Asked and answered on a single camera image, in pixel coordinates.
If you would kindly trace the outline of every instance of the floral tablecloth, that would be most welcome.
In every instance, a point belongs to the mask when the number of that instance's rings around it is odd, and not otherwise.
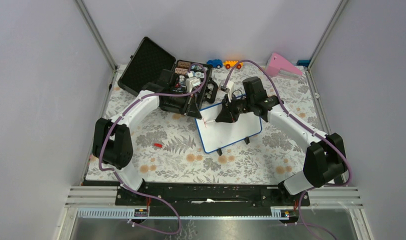
[[[135,98],[118,86],[125,66],[119,68],[105,118],[120,112]],[[219,84],[229,70],[214,69],[213,79]],[[234,70],[231,80],[243,92],[242,81],[258,76],[271,96],[274,89],[255,66],[245,65]],[[306,75],[300,79],[272,78],[279,94],[289,108],[302,119],[320,128]],[[218,91],[216,103],[225,93]],[[206,154],[202,149],[194,118],[176,113],[154,110],[131,134],[134,154],[132,162],[147,182],[266,184],[275,185],[303,168],[305,155],[296,143],[274,125],[262,121],[263,130],[250,138],[250,143],[237,142],[216,152]],[[89,158],[88,181],[116,181],[110,171],[101,172],[98,159]]]

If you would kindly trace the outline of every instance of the case lid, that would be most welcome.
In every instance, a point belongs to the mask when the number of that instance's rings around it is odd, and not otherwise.
[[[163,69],[172,70],[175,61],[174,56],[146,36],[131,57],[118,85],[137,96],[146,83],[159,78]]]

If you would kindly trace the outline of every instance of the gray wall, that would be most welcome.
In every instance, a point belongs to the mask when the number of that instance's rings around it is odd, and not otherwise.
[[[406,239],[406,0],[350,1],[312,72],[375,239]]]
[[[144,36],[177,59],[309,59],[340,0],[85,0],[108,49],[127,64]]]
[[[52,237],[110,75],[73,0],[0,0],[0,240]]]

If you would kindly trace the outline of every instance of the pink stapler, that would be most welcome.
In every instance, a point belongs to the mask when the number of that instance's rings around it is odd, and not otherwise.
[[[272,77],[276,77],[278,74],[281,74],[293,78],[299,78],[303,74],[303,72],[291,62],[287,61],[287,59],[275,52],[270,57],[265,71],[269,76]]]

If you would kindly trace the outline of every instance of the orange toy car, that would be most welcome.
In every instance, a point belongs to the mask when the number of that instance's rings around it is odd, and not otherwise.
[[[232,66],[237,64],[239,61],[224,61],[223,65],[225,66],[226,69],[230,69]],[[237,66],[237,69],[241,69],[243,66],[243,63],[240,62],[240,64]]]

